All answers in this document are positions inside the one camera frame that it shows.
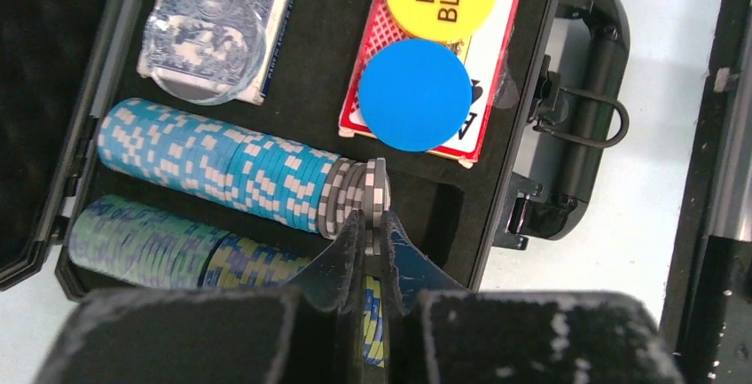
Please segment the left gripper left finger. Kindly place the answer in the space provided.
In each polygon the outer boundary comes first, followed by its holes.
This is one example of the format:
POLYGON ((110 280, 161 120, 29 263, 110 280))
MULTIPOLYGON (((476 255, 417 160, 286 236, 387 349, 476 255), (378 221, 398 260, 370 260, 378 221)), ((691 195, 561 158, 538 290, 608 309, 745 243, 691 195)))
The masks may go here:
POLYGON ((359 383, 364 219, 281 286, 89 295, 38 383, 359 383))

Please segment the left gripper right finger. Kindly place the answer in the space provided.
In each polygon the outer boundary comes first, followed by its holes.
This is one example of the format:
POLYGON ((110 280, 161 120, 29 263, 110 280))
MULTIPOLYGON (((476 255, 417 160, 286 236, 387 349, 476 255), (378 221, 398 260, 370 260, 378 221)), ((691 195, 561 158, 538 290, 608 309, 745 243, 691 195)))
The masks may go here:
POLYGON ((680 383, 643 304, 614 292, 474 292, 380 226, 390 383, 680 383))

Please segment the grey poker chip stack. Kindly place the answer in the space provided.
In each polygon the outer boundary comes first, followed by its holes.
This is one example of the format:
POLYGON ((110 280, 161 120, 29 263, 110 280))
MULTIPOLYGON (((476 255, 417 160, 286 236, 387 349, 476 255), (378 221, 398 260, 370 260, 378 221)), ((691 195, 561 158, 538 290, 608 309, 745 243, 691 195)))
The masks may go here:
POLYGON ((387 161, 378 157, 359 162, 334 156, 315 168, 314 177, 312 229, 335 239, 349 215, 359 210, 364 214, 366 253, 378 255, 375 232, 391 206, 387 161))

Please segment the blue round button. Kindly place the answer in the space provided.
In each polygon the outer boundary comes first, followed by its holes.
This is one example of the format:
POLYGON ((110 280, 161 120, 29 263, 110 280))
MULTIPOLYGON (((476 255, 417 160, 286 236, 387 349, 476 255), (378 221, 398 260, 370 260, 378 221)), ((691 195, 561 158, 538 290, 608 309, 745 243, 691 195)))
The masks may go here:
POLYGON ((381 142, 425 152, 458 132, 473 102, 473 86, 463 63, 446 47, 408 39, 368 62, 357 101, 365 126, 381 142))

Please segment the blue card deck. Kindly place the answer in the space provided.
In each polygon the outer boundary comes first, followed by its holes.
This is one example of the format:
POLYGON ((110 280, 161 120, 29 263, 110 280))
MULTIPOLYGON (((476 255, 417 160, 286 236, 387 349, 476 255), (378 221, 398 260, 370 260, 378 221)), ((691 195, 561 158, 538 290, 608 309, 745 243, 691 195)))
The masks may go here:
POLYGON ((266 98, 293 0, 156 0, 137 71, 199 106, 266 98))

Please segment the clear round dealer button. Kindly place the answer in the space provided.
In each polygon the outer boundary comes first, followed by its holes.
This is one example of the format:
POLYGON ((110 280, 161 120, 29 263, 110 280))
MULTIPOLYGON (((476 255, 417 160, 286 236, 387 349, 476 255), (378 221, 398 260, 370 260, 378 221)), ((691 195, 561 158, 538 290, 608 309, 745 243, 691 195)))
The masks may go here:
POLYGON ((263 62, 266 35, 252 0, 157 0, 139 72, 201 106, 239 97, 263 62))

